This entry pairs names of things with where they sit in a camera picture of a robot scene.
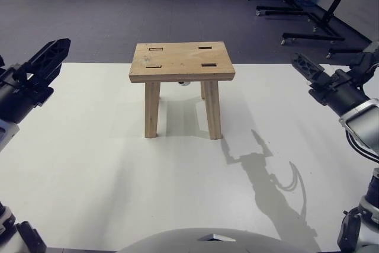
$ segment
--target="stool seat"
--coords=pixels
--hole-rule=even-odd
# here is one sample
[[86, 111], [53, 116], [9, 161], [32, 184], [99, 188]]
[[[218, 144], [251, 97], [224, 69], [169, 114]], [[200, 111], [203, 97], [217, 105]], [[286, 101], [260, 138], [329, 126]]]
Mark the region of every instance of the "stool seat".
[[137, 44], [132, 83], [232, 80], [235, 69], [222, 41]]
[[218, 82], [234, 76], [221, 41], [137, 44], [129, 78], [132, 83], [145, 83], [145, 137], [156, 137], [160, 83], [200, 81], [210, 138], [221, 139]]

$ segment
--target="cable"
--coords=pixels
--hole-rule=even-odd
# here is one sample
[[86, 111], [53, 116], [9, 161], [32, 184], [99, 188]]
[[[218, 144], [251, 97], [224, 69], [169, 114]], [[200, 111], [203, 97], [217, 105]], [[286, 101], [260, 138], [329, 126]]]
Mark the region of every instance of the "cable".
[[367, 158], [367, 159], [369, 159], [369, 160], [371, 160], [371, 161], [376, 162], [376, 163], [379, 164], [379, 160], [376, 160], [376, 159], [373, 158], [371, 155], [367, 155], [367, 154], [361, 152], [358, 148], [356, 148], [355, 145], [354, 145], [354, 143], [351, 141], [350, 138], [348, 139], [348, 142], [349, 142], [350, 146], [351, 146], [356, 152], [358, 152], [360, 155], [362, 155], [363, 157], [365, 157], [365, 158]]
[[360, 155], [362, 155], [363, 157], [365, 157], [365, 158], [367, 158], [367, 159], [369, 159], [369, 160], [371, 160], [371, 161], [374, 161], [374, 162], [376, 162], [376, 163], [379, 164], [379, 160], [377, 160], [377, 159], [373, 158], [372, 156], [370, 156], [370, 155], [373, 155], [373, 156], [376, 156], [376, 155], [374, 155], [373, 153], [370, 153], [369, 155], [367, 155], [367, 154], [365, 154], [365, 152], [367, 152], [365, 149], [363, 149], [363, 148], [361, 148], [361, 147], [359, 147], [359, 146], [358, 146], [358, 147], [355, 146], [356, 141], [353, 140], [355, 144], [352, 142], [352, 140], [351, 140], [351, 138], [350, 138], [350, 134], [349, 134], [348, 131], [346, 131], [346, 138], [347, 138], [348, 143], [350, 144], [350, 146], [351, 146], [356, 152], [358, 152], [358, 153], [359, 153]]
[[363, 153], [365, 153], [365, 154], [367, 154], [367, 155], [369, 155], [369, 156], [372, 156], [372, 157], [375, 158], [375, 159], [379, 159], [379, 156], [377, 156], [376, 154], [374, 154], [374, 153], [372, 153], [372, 152], [370, 152], [370, 151], [368, 151], [368, 150], [362, 148], [362, 147], [356, 142], [356, 140], [354, 139], [353, 135], [349, 134], [349, 136], [350, 136], [350, 139], [351, 139], [351, 142], [353, 143], [353, 145], [354, 145], [356, 148], [358, 148], [361, 152], [363, 152]]

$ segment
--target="rectangular slot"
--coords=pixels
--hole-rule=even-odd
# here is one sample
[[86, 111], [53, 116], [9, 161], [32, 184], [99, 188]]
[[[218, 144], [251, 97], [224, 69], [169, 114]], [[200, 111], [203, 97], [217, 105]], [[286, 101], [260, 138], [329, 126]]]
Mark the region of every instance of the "rectangular slot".
[[216, 63], [202, 63], [201, 66], [204, 67], [204, 68], [206, 68], [206, 67], [208, 67], [208, 66], [216, 67], [217, 64], [216, 64]]
[[161, 68], [162, 65], [146, 65], [145, 68]]

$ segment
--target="gray floor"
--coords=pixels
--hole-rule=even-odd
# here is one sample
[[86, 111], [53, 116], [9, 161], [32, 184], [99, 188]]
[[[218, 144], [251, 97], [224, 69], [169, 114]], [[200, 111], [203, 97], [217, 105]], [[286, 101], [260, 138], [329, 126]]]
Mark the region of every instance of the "gray floor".
[[93, 250], [48, 248], [46, 253], [114, 253], [114, 251], [93, 251]]
[[[283, 5], [280, 0], [0, 0], [0, 54], [7, 65], [23, 62], [46, 42], [68, 37], [66, 61], [125, 63], [136, 43], [224, 41], [233, 63], [286, 63], [295, 52], [319, 63], [348, 63], [351, 56], [325, 59], [327, 41], [280, 46], [283, 32], [308, 33], [312, 23], [298, 16], [256, 17], [258, 4]], [[334, 27], [347, 38], [338, 46], [367, 45], [339, 23]]]

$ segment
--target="caster wheel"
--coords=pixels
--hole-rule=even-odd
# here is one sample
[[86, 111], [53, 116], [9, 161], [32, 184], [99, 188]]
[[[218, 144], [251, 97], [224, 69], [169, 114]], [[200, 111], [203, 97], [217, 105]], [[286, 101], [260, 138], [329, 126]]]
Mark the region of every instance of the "caster wheel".
[[180, 86], [188, 86], [190, 84], [190, 82], [186, 82], [186, 81], [179, 81], [178, 83]]

